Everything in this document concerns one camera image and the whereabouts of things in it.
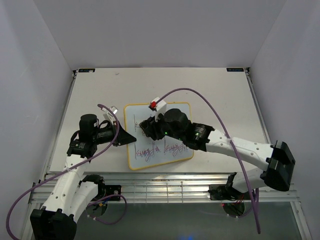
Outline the yellow framed whiteboard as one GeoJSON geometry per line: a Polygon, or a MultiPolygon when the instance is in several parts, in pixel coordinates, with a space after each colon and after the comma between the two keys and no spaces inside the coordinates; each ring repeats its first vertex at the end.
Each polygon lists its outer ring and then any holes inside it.
{"type": "Polygon", "coordinates": [[[136,138],[134,143],[127,145],[128,166],[133,171],[185,161],[194,156],[194,151],[181,140],[167,136],[161,140],[146,137],[140,123],[154,115],[147,103],[124,107],[125,130],[136,138]]]}

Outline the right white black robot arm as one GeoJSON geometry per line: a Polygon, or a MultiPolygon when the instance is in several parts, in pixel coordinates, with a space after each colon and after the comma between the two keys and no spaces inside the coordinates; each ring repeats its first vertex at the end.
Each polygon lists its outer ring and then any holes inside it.
{"type": "Polygon", "coordinates": [[[192,150],[240,158],[255,166],[248,172],[231,173],[226,184],[210,189],[214,200],[238,200],[241,195],[248,194],[248,186],[253,189],[269,187],[280,192],[290,189],[296,161],[283,141],[267,144],[237,137],[229,139],[212,126],[191,122],[177,108],[149,117],[139,126],[154,141],[170,137],[192,150]]]}

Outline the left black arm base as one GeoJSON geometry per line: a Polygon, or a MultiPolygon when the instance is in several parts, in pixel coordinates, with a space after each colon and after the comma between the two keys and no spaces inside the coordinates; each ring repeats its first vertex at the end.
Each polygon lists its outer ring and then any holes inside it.
{"type": "Polygon", "coordinates": [[[119,196],[122,192],[122,186],[121,185],[104,185],[102,187],[102,193],[103,197],[107,197],[112,195],[112,197],[108,197],[104,199],[102,202],[108,202],[108,201],[120,201],[121,197],[119,196]]]}

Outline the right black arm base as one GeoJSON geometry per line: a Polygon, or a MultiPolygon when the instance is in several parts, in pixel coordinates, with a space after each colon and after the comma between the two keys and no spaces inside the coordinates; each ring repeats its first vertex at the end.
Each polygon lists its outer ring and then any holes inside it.
{"type": "Polygon", "coordinates": [[[226,185],[216,185],[211,184],[208,187],[208,193],[210,200],[228,200],[228,201],[238,201],[238,200],[249,200],[250,195],[247,192],[241,193],[238,190],[226,185]]]}

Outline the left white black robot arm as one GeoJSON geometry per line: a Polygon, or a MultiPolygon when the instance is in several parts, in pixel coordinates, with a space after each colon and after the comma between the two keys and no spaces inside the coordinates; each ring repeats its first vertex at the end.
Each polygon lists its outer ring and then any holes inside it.
{"type": "Polygon", "coordinates": [[[40,209],[30,215],[33,235],[37,240],[72,240],[77,231],[77,221],[90,202],[99,204],[111,197],[118,201],[120,195],[105,184],[98,174],[84,176],[96,154],[98,145],[115,147],[134,143],[136,138],[126,132],[113,113],[105,113],[99,122],[95,114],[82,115],[79,129],[69,142],[63,174],[40,209]]]}

